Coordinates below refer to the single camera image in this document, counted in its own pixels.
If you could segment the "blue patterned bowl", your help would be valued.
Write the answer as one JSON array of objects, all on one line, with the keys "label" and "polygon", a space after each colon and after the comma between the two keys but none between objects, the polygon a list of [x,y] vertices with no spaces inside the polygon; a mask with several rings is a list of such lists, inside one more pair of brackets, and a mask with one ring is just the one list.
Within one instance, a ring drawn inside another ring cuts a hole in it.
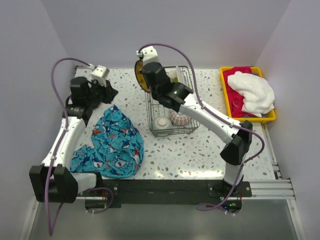
[{"label": "blue patterned bowl", "polygon": [[191,120],[190,116],[177,113],[173,109],[170,110],[170,117],[169,118],[170,118],[171,123],[174,125],[177,125],[177,126],[185,126]]}]

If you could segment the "yellow brown plate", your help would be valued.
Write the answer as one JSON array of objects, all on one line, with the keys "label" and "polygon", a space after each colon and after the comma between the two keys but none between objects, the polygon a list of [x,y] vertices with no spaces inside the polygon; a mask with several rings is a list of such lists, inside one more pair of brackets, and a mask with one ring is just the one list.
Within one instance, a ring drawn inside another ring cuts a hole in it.
[{"label": "yellow brown plate", "polygon": [[145,80],[143,74],[141,73],[142,68],[143,68],[143,61],[142,60],[137,60],[135,62],[135,65],[134,65],[135,78],[136,78],[139,86],[141,87],[141,89],[144,92],[149,94],[150,93],[149,87],[148,87],[148,85],[146,83],[146,80]]}]

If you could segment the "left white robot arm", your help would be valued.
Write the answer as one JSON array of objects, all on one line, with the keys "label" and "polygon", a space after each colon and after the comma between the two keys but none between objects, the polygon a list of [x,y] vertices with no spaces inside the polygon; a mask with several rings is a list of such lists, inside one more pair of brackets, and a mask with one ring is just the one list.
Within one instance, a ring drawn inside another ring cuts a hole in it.
[{"label": "left white robot arm", "polygon": [[58,135],[40,165],[32,166],[29,177],[38,202],[73,203],[85,191],[99,196],[104,190],[102,177],[95,170],[83,173],[70,171],[71,161],[78,141],[83,134],[95,108],[110,104],[118,91],[110,81],[101,84],[97,79],[84,76],[70,80],[70,95],[64,101]]}]

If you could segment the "white beige mug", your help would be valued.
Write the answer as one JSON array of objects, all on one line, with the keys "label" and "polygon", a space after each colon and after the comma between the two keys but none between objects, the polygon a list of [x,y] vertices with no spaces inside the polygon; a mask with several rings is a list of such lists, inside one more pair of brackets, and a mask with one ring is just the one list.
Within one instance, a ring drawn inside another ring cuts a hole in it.
[{"label": "white beige mug", "polygon": [[174,78],[178,78],[178,75],[177,75],[177,71],[176,70],[170,70],[168,73],[167,73],[168,77],[170,78],[170,80],[173,82],[173,79]]}]

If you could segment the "pale green bowl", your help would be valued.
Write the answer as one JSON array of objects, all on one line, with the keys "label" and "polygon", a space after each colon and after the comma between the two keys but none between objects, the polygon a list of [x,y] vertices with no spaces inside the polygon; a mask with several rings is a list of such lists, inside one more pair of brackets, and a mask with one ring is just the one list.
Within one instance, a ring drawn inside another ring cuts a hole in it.
[{"label": "pale green bowl", "polygon": [[166,131],[170,129],[172,129],[172,122],[167,117],[159,116],[152,122],[152,130],[154,131]]}]

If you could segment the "blue shark print cloth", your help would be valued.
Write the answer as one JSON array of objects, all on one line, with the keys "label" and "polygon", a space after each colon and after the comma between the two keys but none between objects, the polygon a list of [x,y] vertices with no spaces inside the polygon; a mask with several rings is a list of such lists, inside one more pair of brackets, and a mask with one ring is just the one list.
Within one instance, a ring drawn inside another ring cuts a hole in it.
[{"label": "blue shark print cloth", "polygon": [[72,173],[99,172],[112,179],[137,174],[144,159],[144,140],[132,121],[116,105],[104,111],[95,124],[91,142],[73,153]]}]

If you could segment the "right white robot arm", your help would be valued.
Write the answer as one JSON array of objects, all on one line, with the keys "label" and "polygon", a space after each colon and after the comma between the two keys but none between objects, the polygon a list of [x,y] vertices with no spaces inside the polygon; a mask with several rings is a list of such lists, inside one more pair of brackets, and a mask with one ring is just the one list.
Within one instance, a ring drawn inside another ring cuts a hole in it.
[{"label": "right white robot arm", "polygon": [[235,196],[241,190],[241,164],[252,143],[253,125],[249,121],[232,121],[204,101],[198,100],[191,88],[180,82],[171,82],[165,68],[158,62],[143,64],[142,60],[138,60],[134,71],[141,88],[150,93],[160,105],[191,117],[225,143],[220,153],[225,161],[222,189],[227,196]]}]

